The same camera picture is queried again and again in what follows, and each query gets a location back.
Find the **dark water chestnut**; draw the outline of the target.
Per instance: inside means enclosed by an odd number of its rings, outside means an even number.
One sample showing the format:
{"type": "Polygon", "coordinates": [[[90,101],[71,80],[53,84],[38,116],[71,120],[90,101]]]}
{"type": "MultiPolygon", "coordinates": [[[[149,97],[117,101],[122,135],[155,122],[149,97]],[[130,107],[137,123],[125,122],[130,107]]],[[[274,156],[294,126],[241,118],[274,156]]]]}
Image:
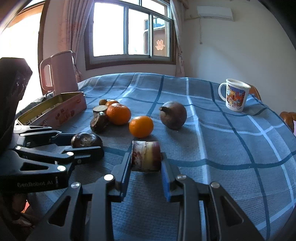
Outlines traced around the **dark water chestnut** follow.
{"type": "Polygon", "coordinates": [[[71,146],[73,148],[86,147],[103,147],[102,139],[93,133],[80,132],[75,134],[71,139],[71,146]]]}

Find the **large orange tangerine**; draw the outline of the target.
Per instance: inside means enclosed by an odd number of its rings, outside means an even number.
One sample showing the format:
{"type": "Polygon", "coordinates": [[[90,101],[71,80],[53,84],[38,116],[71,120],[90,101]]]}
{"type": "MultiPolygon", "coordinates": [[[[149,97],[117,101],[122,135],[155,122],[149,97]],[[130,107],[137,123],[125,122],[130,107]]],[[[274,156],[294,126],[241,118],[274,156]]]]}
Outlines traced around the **large orange tangerine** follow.
{"type": "Polygon", "coordinates": [[[106,111],[109,121],[114,125],[125,125],[132,116],[130,109],[120,103],[111,104],[106,111]]]}

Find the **large purple passion fruit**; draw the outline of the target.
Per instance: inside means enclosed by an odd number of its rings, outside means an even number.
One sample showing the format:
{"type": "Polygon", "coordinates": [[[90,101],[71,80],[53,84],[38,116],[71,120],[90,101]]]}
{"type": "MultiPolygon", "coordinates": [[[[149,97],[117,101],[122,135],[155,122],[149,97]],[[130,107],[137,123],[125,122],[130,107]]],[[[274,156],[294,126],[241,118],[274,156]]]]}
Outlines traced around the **large purple passion fruit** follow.
{"type": "Polygon", "coordinates": [[[182,104],[168,101],[159,107],[159,117],[167,128],[178,130],[186,122],[187,111],[182,104]]]}

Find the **dark chestnut fruit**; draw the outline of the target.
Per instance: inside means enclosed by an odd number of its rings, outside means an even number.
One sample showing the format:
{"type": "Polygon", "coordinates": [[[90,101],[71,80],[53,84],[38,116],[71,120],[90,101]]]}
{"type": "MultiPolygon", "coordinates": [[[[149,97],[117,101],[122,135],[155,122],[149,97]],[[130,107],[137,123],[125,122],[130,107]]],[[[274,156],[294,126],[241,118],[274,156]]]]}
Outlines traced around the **dark chestnut fruit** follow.
{"type": "Polygon", "coordinates": [[[93,132],[99,134],[102,133],[107,125],[109,124],[109,120],[107,115],[104,112],[97,113],[94,118],[90,122],[90,128],[93,132]]]}

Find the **brown longan fruit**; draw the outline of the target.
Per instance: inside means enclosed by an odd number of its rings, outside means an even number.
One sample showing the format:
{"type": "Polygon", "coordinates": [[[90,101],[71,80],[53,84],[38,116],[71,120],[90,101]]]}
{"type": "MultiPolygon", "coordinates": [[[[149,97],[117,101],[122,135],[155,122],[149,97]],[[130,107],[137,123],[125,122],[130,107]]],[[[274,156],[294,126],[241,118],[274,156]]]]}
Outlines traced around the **brown longan fruit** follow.
{"type": "Polygon", "coordinates": [[[99,101],[99,105],[106,105],[107,104],[107,100],[106,99],[101,99],[100,101],[99,101]]]}

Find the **pink electric kettle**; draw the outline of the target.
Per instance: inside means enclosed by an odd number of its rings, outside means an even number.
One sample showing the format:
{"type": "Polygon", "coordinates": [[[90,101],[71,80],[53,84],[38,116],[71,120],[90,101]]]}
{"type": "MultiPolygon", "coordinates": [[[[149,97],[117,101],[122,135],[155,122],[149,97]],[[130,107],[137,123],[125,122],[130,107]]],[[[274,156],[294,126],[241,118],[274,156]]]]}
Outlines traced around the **pink electric kettle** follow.
{"type": "Polygon", "coordinates": [[[40,78],[43,90],[52,91],[54,95],[78,90],[74,65],[75,56],[76,53],[67,50],[54,54],[40,63],[40,78]],[[46,84],[46,66],[49,67],[50,84],[46,84]]]}

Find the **small orange tangerine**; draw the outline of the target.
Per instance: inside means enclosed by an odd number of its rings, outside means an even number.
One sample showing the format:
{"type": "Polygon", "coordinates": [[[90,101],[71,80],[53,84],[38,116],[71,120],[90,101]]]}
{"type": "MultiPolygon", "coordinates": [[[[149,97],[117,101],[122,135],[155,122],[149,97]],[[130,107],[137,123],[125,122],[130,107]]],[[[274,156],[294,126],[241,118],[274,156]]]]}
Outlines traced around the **small orange tangerine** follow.
{"type": "Polygon", "coordinates": [[[112,100],[109,100],[105,105],[106,105],[107,107],[109,107],[109,106],[111,106],[111,105],[114,104],[114,103],[118,103],[118,101],[112,99],[112,100]]]}

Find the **blue plaid tablecloth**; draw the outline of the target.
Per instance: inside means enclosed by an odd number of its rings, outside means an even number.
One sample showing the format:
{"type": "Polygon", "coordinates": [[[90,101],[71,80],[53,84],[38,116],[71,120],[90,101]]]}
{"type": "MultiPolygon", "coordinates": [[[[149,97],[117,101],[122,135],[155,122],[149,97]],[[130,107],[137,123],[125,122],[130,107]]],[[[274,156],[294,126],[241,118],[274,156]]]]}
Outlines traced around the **blue plaid tablecloth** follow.
{"type": "MultiPolygon", "coordinates": [[[[154,123],[144,139],[158,141],[168,161],[199,183],[216,181],[230,194],[265,240],[295,240],[295,136],[286,123],[253,95],[242,113],[227,109],[217,83],[159,74],[122,73],[92,77],[78,84],[87,108],[58,128],[91,132],[93,108],[116,99],[132,118],[154,123]],[[181,103],[187,120],[179,130],[165,127],[159,107],[181,103]]],[[[120,164],[134,137],[126,126],[109,125],[99,134],[105,156],[79,165],[69,183],[95,182],[120,164]]],[[[164,197],[160,173],[132,172],[122,203],[112,204],[115,240],[176,240],[179,205],[164,197]]]]}

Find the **brown leather chair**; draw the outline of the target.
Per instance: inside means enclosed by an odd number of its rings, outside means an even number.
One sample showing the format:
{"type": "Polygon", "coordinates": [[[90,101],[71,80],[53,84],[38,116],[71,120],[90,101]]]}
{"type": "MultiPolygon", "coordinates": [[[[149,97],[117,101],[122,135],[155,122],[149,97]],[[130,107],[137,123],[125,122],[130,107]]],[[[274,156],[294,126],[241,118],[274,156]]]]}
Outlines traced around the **brown leather chair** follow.
{"type": "Polygon", "coordinates": [[[280,117],[283,119],[283,121],[288,125],[288,127],[291,129],[291,131],[295,135],[296,112],[283,111],[280,113],[280,117]]]}
{"type": "Polygon", "coordinates": [[[249,94],[253,95],[255,98],[257,98],[258,100],[261,100],[261,96],[257,90],[257,88],[253,85],[250,85],[251,88],[249,90],[249,94]]]}

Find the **pink curtain left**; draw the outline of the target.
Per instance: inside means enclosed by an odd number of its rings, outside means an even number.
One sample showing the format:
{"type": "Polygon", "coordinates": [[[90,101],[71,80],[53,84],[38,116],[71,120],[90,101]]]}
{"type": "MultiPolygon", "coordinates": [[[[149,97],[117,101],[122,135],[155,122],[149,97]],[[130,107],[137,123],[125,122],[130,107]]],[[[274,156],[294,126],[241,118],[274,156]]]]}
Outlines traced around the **pink curtain left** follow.
{"type": "Polygon", "coordinates": [[[58,33],[60,52],[71,50],[77,53],[93,4],[94,1],[91,0],[64,1],[62,20],[58,33]]]}

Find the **white printed mug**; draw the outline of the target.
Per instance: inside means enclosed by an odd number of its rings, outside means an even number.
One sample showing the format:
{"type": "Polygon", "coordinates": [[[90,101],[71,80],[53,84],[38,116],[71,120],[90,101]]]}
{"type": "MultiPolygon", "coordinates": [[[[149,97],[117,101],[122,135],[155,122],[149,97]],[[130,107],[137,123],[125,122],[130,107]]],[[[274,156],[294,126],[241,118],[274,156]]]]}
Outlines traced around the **white printed mug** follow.
{"type": "Polygon", "coordinates": [[[234,112],[242,112],[245,107],[251,86],[242,81],[235,79],[226,79],[226,82],[221,83],[218,87],[218,94],[220,98],[225,101],[228,109],[234,112]],[[222,94],[222,86],[226,86],[225,96],[222,94]]]}

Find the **pink curtain right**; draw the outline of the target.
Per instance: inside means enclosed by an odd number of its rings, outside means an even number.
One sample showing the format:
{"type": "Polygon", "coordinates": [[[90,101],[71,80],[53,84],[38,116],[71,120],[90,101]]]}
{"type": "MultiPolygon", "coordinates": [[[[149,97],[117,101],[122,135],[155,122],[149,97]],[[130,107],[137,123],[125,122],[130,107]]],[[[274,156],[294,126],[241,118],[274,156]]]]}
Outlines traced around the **pink curtain right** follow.
{"type": "Polygon", "coordinates": [[[176,32],[176,77],[185,76],[184,60],[183,60],[183,23],[185,7],[181,1],[170,1],[171,15],[174,20],[175,32],[176,32]]]}

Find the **white air conditioner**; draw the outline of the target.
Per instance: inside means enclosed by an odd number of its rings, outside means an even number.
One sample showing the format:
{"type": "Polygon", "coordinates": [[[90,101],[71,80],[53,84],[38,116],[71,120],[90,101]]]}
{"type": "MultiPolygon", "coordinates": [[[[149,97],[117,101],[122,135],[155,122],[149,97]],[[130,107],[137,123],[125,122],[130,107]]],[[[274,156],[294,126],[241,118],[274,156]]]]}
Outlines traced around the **white air conditioner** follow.
{"type": "Polygon", "coordinates": [[[197,6],[198,15],[201,18],[214,18],[233,21],[233,13],[230,8],[219,6],[197,6]]]}

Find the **wooden door frame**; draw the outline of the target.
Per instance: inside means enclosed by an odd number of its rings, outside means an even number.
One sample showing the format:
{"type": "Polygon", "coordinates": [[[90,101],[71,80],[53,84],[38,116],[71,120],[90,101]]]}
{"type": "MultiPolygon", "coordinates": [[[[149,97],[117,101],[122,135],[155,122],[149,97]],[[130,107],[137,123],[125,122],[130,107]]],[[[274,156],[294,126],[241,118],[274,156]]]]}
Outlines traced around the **wooden door frame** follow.
{"type": "Polygon", "coordinates": [[[46,7],[45,1],[29,1],[1,33],[1,42],[4,44],[1,56],[24,58],[33,72],[25,92],[27,98],[43,94],[39,64],[43,58],[43,16],[46,7]]]}

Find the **window with brown frame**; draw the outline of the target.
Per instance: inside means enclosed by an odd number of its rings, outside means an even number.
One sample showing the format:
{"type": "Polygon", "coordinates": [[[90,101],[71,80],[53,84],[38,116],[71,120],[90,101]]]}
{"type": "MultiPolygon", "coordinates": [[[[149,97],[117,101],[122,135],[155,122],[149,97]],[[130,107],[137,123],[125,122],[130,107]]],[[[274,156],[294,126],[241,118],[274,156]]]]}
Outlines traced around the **window with brown frame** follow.
{"type": "Polygon", "coordinates": [[[169,1],[94,1],[84,35],[85,66],[174,64],[175,38],[169,1]]]}

